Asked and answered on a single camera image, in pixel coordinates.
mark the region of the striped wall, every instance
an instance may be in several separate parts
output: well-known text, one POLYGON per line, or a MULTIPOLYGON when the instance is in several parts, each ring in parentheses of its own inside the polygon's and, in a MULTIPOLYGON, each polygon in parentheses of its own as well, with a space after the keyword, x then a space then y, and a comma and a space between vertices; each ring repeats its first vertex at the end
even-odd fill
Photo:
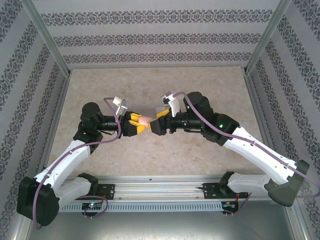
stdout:
POLYGON ((279 0, 35 0, 70 69, 245 66, 279 0))
POLYGON ((65 76, 18 0, 0 3, 0 240, 37 172, 65 76))
MULTIPOLYGON (((310 164, 320 181, 320 0, 293 0, 251 73, 273 147, 310 164)), ((305 182, 301 193, 315 194, 305 182)), ((299 200, 311 239, 320 239, 320 199, 299 200)))

